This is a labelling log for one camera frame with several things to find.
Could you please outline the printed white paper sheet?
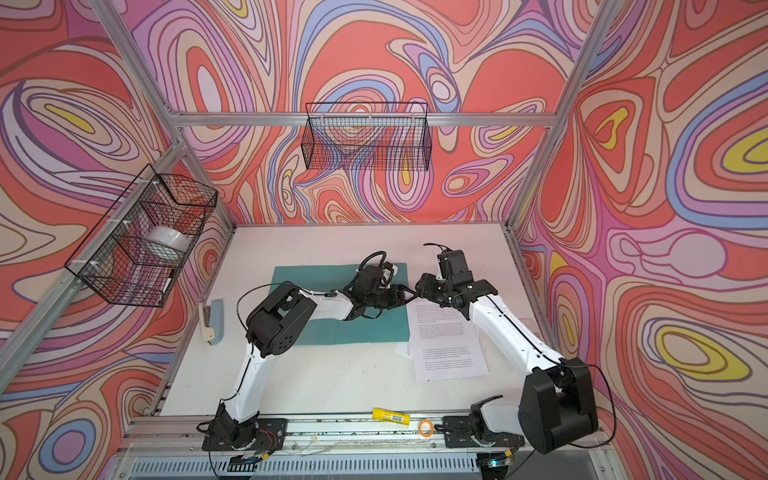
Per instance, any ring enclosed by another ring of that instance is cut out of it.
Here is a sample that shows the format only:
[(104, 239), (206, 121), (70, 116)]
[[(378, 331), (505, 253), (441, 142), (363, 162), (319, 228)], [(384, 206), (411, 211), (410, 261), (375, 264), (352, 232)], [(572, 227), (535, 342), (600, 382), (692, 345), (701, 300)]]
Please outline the printed white paper sheet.
[(406, 310), (408, 353), (418, 382), (474, 378), (488, 373), (478, 333), (460, 312), (424, 299), (409, 303)]

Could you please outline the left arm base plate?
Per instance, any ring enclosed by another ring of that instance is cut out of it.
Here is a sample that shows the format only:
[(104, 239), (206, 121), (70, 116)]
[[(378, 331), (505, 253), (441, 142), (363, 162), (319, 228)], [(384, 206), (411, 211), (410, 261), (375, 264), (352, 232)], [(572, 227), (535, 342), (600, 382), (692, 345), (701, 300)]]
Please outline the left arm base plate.
[(201, 422), (196, 430), (204, 435), (202, 449), (207, 452), (274, 453), (283, 448), (287, 426), (284, 418), (237, 423), (221, 417)]

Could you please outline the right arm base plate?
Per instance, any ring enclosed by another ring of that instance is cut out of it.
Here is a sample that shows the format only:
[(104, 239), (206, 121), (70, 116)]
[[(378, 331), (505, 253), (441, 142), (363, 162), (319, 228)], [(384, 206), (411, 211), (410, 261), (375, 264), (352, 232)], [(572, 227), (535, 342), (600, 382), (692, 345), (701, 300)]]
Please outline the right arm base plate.
[(490, 431), (481, 419), (468, 415), (443, 416), (434, 426), (448, 448), (507, 448), (513, 451), (525, 445), (525, 438), (507, 432)]

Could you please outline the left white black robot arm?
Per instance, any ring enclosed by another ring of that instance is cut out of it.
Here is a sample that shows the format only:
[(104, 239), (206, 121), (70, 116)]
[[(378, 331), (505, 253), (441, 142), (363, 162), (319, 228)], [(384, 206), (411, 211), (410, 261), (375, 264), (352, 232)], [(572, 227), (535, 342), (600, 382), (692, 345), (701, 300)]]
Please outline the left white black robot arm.
[(270, 292), (246, 318), (246, 353), (233, 393), (219, 401), (208, 430), (230, 441), (256, 429), (261, 398), (274, 370), (274, 358), (291, 349), (314, 320), (371, 320), (370, 309), (382, 313), (416, 298), (408, 286), (393, 281), (397, 267), (389, 262), (363, 264), (341, 289), (304, 289), (293, 282), (268, 285)]

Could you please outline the teal paper folder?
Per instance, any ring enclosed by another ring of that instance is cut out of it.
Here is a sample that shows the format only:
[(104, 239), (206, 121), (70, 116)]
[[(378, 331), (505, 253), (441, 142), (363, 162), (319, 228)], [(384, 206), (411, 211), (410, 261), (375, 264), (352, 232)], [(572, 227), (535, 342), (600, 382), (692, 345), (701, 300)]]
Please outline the teal paper folder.
[(392, 343), (409, 340), (407, 310), (373, 307), (350, 320), (349, 301), (340, 293), (354, 277), (354, 265), (277, 266), (272, 283), (291, 282), (312, 293), (316, 308), (298, 336), (297, 346), (331, 346), (358, 343)]

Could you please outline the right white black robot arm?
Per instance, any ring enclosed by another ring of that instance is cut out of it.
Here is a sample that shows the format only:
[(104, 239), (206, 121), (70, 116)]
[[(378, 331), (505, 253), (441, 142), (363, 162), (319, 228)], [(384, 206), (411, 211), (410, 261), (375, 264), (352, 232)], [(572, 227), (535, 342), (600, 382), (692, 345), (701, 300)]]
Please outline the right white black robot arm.
[(596, 433), (599, 419), (589, 367), (564, 358), (539, 339), (489, 281), (473, 276), (461, 250), (440, 249), (440, 274), (424, 273), (416, 283), (417, 296), (461, 313), (492, 341), (522, 382), (518, 400), (496, 395), (470, 407), (478, 438), (518, 435), (546, 454)]

